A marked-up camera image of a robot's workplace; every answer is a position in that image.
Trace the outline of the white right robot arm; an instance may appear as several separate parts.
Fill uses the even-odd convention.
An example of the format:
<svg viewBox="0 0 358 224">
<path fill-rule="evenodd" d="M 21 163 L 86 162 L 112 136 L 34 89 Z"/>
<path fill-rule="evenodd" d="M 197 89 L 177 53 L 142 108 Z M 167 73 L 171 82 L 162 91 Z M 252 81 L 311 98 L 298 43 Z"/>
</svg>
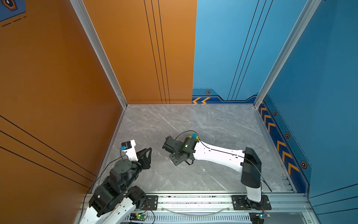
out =
<svg viewBox="0 0 358 224">
<path fill-rule="evenodd" d="M 239 199 L 237 204 L 248 210 L 263 209 L 262 162 L 254 149 L 226 149 L 191 137 L 181 142 L 170 136 L 166 138 L 162 148 L 170 153 L 169 157 L 175 166 L 182 162 L 192 165 L 195 160 L 199 160 L 220 164 L 240 172 L 241 183 L 246 187 L 247 195 Z"/>
</svg>

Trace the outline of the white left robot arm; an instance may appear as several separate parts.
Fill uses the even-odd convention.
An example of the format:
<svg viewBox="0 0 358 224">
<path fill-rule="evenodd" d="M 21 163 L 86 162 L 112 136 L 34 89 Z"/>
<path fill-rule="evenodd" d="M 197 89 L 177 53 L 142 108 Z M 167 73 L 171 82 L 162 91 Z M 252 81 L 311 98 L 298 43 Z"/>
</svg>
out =
<svg viewBox="0 0 358 224">
<path fill-rule="evenodd" d="M 149 169 L 152 148 L 136 154 L 137 160 L 122 159 L 116 162 L 110 174 L 99 185 L 77 221 L 79 224 L 120 224 L 133 211 L 146 205 L 146 193 L 132 186 L 141 171 Z"/>
</svg>

